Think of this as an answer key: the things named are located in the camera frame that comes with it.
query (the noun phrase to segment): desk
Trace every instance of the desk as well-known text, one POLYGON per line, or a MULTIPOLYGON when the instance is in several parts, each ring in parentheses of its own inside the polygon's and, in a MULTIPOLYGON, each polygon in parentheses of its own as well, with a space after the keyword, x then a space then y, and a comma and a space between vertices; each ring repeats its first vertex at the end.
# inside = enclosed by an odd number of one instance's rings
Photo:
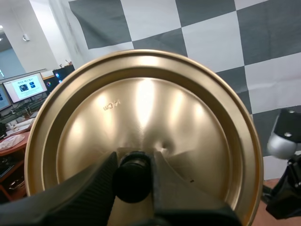
POLYGON ((21 150, 22 148, 25 148, 27 145, 27 140, 28 140, 29 134, 30 134, 30 132, 22 133, 22 135, 25 136, 24 139, 19 144, 15 145, 9 149, 6 149, 4 151, 0 151, 0 156, 11 154, 13 152, 21 150))
POLYGON ((28 131, 31 130, 31 128, 32 128, 32 125, 28 125, 27 128, 22 129, 22 127, 21 127, 21 128, 20 128, 19 130, 17 130, 16 132, 12 132, 12 133, 6 132, 6 133, 7 133, 7 136, 4 137, 4 139, 6 139, 6 138, 8 138, 8 137, 11 137, 11 136, 13 136, 13 135, 18 135, 18 134, 21 134, 21 133, 28 132, 28 131))
POLYGON ((2 194, 4 194, 4 196, 6 197, 5 202, 21 199, 26 195, 25 187, 16 190, 9 190, 9 185, 16 179, 20 179, 21 176, 24 176, 24 155, 29 134, 30 132, 22 133, 22 135, 24 135, 25 137, 19 144, 9 149, 0 151, 0 156, 11 155, 13 159, 17 161, 13 168, 11 168, 6 174, 0 177, 0 192, 2 192, 2 194))

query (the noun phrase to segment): black cylindrical knob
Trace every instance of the black cylindrical knob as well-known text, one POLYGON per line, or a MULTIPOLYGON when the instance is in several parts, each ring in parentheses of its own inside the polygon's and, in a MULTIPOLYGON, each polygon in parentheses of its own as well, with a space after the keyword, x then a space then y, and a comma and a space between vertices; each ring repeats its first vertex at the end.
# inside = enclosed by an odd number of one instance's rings
POLYGON ((113 192, 121 200, 134 203, 145 199, 151 191, 151 166, 142 152, 124 158, 113 176, 113 192))

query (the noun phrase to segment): white wall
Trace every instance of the white wall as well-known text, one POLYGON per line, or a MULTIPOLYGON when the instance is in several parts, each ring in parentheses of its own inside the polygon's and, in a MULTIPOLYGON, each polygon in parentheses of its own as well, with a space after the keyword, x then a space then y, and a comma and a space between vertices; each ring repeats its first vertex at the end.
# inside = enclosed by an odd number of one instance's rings
POLYGON ((4 74, 0 80, 26 73, 12 48, 0 52, 0 69, 4 74))
POLYGON ((62 34, 55 22, 55 18, 51 12, 48 0, 30 0, 32 8, 37 16, 40 26, 46 36, 50 48, 55 56, 58 65, 67 65, 69 62, 67 46, 63 40, 62 34))
POLYGON ((59 68, 29 0, 0 0, 0 25, 27 73, 59 68))

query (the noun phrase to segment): presentation slide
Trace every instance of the presentation slide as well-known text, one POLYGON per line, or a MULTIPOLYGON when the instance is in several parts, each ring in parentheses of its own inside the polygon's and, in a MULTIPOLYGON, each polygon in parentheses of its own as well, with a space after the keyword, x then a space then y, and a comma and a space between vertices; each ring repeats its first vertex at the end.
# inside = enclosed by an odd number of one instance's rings
POLYGON ((9 106, 11 106, 11 102, 6 94, 4 87, 0 85, 0 111, 9 106))
POLYGON ((14 103, 47 91, 40 73, 7 81, 3 85, 14 103))

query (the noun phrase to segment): wooden desk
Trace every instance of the wooden desk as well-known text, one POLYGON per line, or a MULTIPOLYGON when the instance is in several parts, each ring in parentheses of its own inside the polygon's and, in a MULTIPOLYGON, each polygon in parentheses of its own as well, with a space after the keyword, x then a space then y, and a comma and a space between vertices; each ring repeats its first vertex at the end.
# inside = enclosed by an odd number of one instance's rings
POLYGON ((9 201, 15 201, 18 199, 23 198, 26 195, 26 189, 16 189, 16 190, 9 190, 9 185, 16 179, 19 179, 22 175, 24 175, 24 154, 25 154, 25 148, 27 145, 28 137, 30 132, 22 133, 24 135, 24 139, 17 145, 6 149, 4 151, 0 151, 0 156, 4 155, 13 155, 13 158, 16 160, 19 160, 12 169, 10 169, 6 174, 4 174, 2 177, 0 177, 0 192, 2 192, 7 200, 9 201))
POLYGON ((4 156, 4 155, 7 155, 7 154, 11 154, 11 153, 13 153, 13 152, 16 152, 16 151, 21 150, 22 148, 25 148, 26 145, 27 145, 27 140, 28 140, 29 134, 30 134, 30 132, 22 133, 22 135, 25 136, 24 139, 23 139, 19 144, 15 145, 15 146, 13 146, 13 147, 11 147, 11 148, 9 148, 9 149, 6 149, 6 150, 4 150, 4 151, 0 151, 0 156, 4 156))

